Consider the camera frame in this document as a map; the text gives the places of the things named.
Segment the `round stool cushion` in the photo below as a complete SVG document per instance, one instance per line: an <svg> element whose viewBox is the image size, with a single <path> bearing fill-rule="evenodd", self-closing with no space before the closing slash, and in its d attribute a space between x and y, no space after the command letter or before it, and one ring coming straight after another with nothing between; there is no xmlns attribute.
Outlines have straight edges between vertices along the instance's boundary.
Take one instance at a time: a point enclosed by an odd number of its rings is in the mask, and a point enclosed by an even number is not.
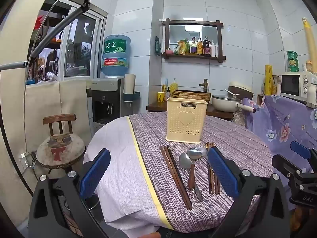
<svg viewBox="0 0 317 238"><path fill-rule="evenodd" d="M65 167L85 152L83 140L73 133L54 134L39 146L37 160L48 168Z"/></svg>

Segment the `round table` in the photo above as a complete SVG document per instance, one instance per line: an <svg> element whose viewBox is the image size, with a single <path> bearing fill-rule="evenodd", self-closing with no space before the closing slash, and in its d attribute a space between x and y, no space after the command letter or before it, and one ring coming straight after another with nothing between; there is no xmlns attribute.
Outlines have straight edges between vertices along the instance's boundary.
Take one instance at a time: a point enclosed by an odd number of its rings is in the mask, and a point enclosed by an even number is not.
<svg viewBox="0 0 317 238"><path fill-rule="evenodd" d="M166 125L166 112L118 118L94 135L84 156L84 161L89 161L102 148L110 151L111 162L97 193L106 223L123 230L129 237L153 232L158 226L183 233L207 230L221 223L233 203L222 186L221 194L208 193L206 160L201 159L195 162L195 178L204 202L185 185L192 202L192 210L186 209L159 146L170 146L178 166L179 155L193 144L167 142ZM242 126L206 116L198 146L206 142L214 142L240 169L265 177L273 173L270 150ZM178 168L186 184L188 173ZM244 223L252 218L257 199L257 196L253 198Z"/></svg>

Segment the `yellow stripe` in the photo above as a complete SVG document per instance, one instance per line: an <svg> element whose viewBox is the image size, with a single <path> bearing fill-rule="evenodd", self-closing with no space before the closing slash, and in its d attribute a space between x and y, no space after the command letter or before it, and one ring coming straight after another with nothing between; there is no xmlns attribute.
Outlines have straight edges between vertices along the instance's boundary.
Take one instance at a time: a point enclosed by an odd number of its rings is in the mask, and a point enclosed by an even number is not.
<svg viewBox="0 0 317 238"><path fill-rule="evenodd" d="M153 184L151 182L151 179L149 177L149 174L147 173L147 170L145 168L145 164L143 162L143 158L142 158L142 155L141 155L141 152L140 152L140 149L138 147L138 144L137 144L137 139L135 138L135 135L134 135L134 131L133 131L133 127L132 127L132 123L129 119L129 117L127 116L126 117L127 120L128 120L128 123L129 123L129 126L130 126L130 130L131 130L131 134L132 134L132 139L133 139L133 142L134 142L134 146L135 146L135 151L137 152L137 157L139 159L139 162L140 162L140 166L141 166L141 169L142 169L142 172L143 172L143 175L144 175L144 178L145 178L145 181L146 181L146 184L147 184L147 187L149 188L149 191L150 191L150 194L151 194L151 197L152 197L152 200L156 206L156 209L158 211L158 215L162 221L162 223L165 225L166 228L169 228L169 229L172 229L172 226L171 224L169 223L169 221L167 220L167 217L165 215L165 212L163 210L163 207L160 203L160 201L158 200L159 198L157 197L156 195L156 192L155 192L155 189L153 187Z"/></svg>

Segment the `blue gripper pad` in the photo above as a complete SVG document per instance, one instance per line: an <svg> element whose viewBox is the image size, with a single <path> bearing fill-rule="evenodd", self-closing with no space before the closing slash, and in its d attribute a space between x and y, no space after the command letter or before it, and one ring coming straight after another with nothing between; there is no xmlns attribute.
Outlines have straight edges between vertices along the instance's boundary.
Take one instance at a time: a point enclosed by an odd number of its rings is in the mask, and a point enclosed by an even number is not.
<svg viewBox="0 0 317 238"><path fill-rule="evenodd" d="M94 160L93 165L85 174L80 182L80 197L85 200L90 198L97 188L101 178L110 164L110 152L107 149L102 149Z"/></svg>
<svg viewBox="0 0 317 238"><path fill-rule="evenodd" d="M232 198L239 197L238 181L230 171L229 167L226 165L224 159L214 148L209 149L207 158L208 163L211 165L212 169L220 180L220 183L226 194Z"/></svg>
<svg viewBox="0 0 317 238"><path fill-rule="evenodd" d="M303 145L299 144L297 141L292 141L291 142L291 150L294 151L295 153L297 153L298 155L300 155L302 158L310 159L311 158L311 154L310 154L310 150L307 149L307 147L304 147Z"/></svg>

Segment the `metal screw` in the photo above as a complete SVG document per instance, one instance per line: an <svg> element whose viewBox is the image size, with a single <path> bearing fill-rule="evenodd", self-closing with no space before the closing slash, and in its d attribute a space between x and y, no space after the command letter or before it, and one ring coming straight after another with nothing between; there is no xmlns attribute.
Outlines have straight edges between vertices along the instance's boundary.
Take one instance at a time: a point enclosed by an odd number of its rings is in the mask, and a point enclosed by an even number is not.
<svg viewBox="0 0 317 238"><path fill-rule="evenodd" d="M272 174L272 177L274 180L278 180L280 178L278 174Z"/></svg>
<svg viewBox="0 0 317 238"><path fill-rule="evenodd" d="M46 179L46 175L40 176L40 181L44 181Z"/></svg>
<svg viewBox="0 0 317 238"><path fill-rule="evenodd" d="M68 173L68 177L70 177L70 178L74 177L75 175L76 175L76 172L75 172L75 171L70 171L70 172Z"/></svg>
<svg viewBox="0 0 317 238"><path fill-rule="evenodd" d="M251 172L250 172L249 170L243 170L243 171L242 171L242 174L243 174L244 176L250 176L250 175L251 175Z"/></svg>

